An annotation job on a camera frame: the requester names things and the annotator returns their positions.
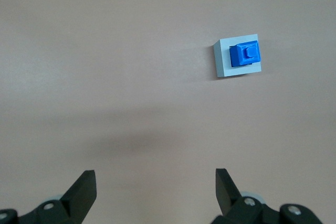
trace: lego stud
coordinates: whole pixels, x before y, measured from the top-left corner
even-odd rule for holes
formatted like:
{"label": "lego stud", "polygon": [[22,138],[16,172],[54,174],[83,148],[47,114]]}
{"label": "lego stud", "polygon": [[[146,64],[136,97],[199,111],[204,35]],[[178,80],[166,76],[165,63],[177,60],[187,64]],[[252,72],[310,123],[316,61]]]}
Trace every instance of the lego stud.
{"label": "lego stud", "polygon": [[256,47],[248,47],[245,49],[245,58],[250,59],[257,56],[257,48]]}
{"label": "lego stud", "polygon": [[296,206],[289,206],[288,210],[294,215],[300,215],[301,214],[301,210]]}

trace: black plastic part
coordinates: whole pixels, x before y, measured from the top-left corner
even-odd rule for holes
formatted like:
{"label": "black plastic part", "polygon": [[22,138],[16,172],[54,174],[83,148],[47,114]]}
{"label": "black plastic part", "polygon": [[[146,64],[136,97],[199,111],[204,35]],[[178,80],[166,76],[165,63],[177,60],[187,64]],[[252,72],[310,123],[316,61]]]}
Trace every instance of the black plastic part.
{"label": "black plastic part", "polygon": [[4,219],[0,220],[0,224],[10,224],[17,222],[17,211],[14,209],[0,210],[0,215],[6,215]]}
{"label": "black plastic part", "polygon": [[14,209],[0,210],[0,214],[7,214],[0,224],[81,224],[96,197],[96,175],[87,170],[60,200],[44,202],[21,217]]}
{"label": "black plastic part", "polygon": [[226,169],[216,169],[216,197],[223,215],[242,197]]}
{"label": "black plastic part", "polygon": [[85,171],[60,199],[69,217],[82,223],[97,197],[96,176],[93,170]]}
{"label": "black plastic part", "polygon": [[[257,199],[242,197],[226,169],[216,170],[216,197],[223,216],[216,217],[212,224],[322,224],[307,207],[286,204],[277,212]],[[290,206],[301,213],[291,213]]]}
{"label": "black plastic part", "polygon": [[[296,215],[289,211],[290,206],[295,206],[300,209],[301,214]],[[280,220],[288,224],[322,224],[317,216],[307,207],[296,204],[285,204],[280,207]]]}

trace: screw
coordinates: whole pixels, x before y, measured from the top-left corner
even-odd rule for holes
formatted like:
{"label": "screw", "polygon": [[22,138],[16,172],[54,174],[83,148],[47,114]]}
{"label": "screw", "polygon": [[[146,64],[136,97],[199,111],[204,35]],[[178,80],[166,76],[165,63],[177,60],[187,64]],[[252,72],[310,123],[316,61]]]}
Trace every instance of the screw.
{"label": "screw", "polygon": [[6,219],[7,216],[8,216],[8,214],[3,212],[2,214],[0,214],[0,220]]}
{"label": "screw", "polygon": [[54,203],[48,203],[43,207],[43,209],[48,210],[48,209],[53,208],[53,207],[54,207]]}
{"label": "screw", "polygon": [[301,210],[296,206],[289,206],[288,210],[294,215],[300,215],[301,214]]}
{"label": "screw", "polygon": [[247,204],[249,206],[255,206],[256,205],[255,201],[253,199],[251,199],[251,198],[246,198],[244,200],[244,202],[245,202],[245,204]]}

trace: lego brick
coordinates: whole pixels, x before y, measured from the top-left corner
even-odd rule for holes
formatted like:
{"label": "lego brick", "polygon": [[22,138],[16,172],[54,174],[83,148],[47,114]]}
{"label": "lego brick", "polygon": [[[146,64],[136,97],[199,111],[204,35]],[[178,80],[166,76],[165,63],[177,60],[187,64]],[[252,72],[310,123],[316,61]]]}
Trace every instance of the lego brick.
{"label": "lego brick", "polygon": [[231,66],[239,67],[256,62],[260,62],[260,52],[258,41],[239,43],[230,47]]}
{"label": "lego brick", "polygon": [[[230,47],[235,47],[237,46],[237,44],[243,44],[243,50],[244,49],[246,50],[246,48],[248,48],[246,47],[246,45],[248,44],[244,45],[244,43],[246,42],[249,42],[250,44],[253,44],[252,42],[254,42],[253,44],[254,47],[258,46],[258,35],[253,34],[253,35],[220,39],[214,45],[216,70],[217,70],[218,77],[228,77],[228,76],[236,76],[239,74],[261,72],[261,62],[260,61],[254,62],[254,63],[247,63],[247,65],[242,65],[242,66],[237,66],[237,67],[232,66],[231,56],[230,56]],[[256,52],[253,49],[249,49],[248,52],[245,51],[244,53],[249,54],[250,58],[256,58],[256,59],[258,57],[260,58],[260,53],[258,56],[256,56]]]}

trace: light blue block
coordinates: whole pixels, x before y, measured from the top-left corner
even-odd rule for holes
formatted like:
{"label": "light blue block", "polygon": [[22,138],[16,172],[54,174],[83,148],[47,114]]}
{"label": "light blue block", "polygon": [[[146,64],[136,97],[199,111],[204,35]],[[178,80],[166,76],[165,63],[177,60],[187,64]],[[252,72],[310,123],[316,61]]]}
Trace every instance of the light blue block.
{"label": "light blue block", "polygon": [[246,35],[227,39],[220,39],[214,44],[216,70],[218,77],[237,76],[239,74],[261,72],[261,63],[256,62],[250,65],[232,67],[230,58],[230,47],[248,41],[258,41],[258,35]]}

